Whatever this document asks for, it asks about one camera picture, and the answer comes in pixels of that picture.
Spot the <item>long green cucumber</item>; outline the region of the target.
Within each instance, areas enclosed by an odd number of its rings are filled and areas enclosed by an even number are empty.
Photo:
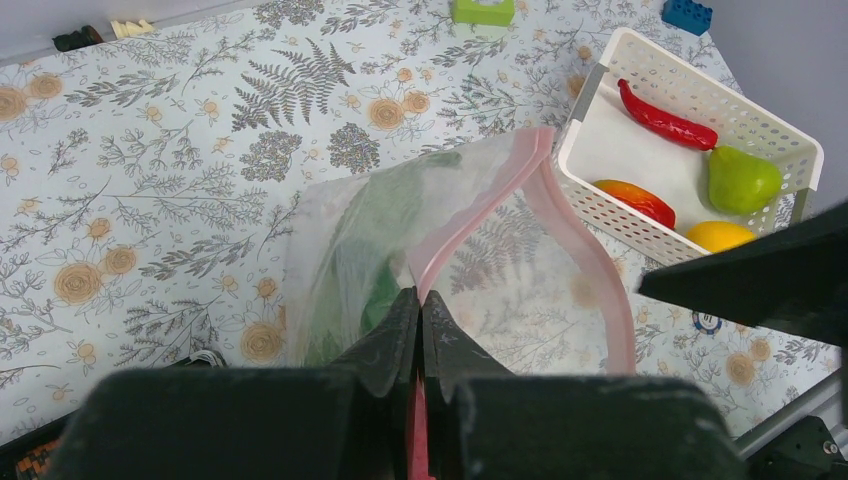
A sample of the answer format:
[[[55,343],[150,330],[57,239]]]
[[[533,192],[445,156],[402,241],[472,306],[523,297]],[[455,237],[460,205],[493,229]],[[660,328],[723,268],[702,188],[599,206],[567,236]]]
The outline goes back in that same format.
[[[425,174],[461,161],[453,151],[427,154],[370,175],[353,195],[313,283],[304,366],[330,363],[380,323],[401,290],[392,263],[422,211]]]

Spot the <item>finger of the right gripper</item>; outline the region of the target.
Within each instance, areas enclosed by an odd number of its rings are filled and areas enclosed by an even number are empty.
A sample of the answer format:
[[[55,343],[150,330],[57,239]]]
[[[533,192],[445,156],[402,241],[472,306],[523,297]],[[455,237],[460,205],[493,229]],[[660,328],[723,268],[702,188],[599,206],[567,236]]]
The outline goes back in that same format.
[[[751,327],[847,342],[847,206],[645,274],[639,294]]]

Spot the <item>clear pink-dotted zip bag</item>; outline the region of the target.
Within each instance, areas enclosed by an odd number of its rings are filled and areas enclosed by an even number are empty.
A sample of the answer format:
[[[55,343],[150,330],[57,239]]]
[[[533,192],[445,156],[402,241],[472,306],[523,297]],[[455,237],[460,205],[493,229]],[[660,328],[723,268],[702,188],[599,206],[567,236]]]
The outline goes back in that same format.
[[[420,299],[437,291],[458,325],[511,372],[631,374],[626,289],[561,186],[567,138],[568,124],[563,132],[537,127],[432,152],[462,161],[425,174],[422,211],[392,271]],[[336,224],[370,175],[394,167],[300,196],[284,279],[287,364],[306,367],[307,310]]]

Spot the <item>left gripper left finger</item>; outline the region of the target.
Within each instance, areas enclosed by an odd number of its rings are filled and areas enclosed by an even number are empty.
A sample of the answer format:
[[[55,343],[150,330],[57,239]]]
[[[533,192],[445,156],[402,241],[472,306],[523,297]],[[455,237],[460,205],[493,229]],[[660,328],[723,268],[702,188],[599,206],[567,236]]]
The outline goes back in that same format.
[[[401,290],[381,322],[330,364],[352,380],[340,479],[408,477],[419,317],[417,289]]]

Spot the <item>yellow lemon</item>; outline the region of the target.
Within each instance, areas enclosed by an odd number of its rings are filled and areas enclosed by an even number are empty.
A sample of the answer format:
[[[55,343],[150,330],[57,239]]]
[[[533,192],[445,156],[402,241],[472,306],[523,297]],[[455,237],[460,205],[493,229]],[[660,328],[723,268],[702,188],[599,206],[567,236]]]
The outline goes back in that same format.
[[[730,250],[757,239],[747,228],[724,221],[698,223],[687,231],[685,237],[710,253]]]

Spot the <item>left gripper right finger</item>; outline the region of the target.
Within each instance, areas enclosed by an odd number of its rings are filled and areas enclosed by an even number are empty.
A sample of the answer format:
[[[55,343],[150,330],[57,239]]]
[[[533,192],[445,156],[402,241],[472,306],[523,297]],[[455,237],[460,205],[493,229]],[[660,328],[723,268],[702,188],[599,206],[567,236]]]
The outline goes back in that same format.
[[[510,376],[512,372],[458,325],[437,291],[428,293],[421,314],[428,474],[444,479],[449,458],[449,405],[456,384],[471,376]]]

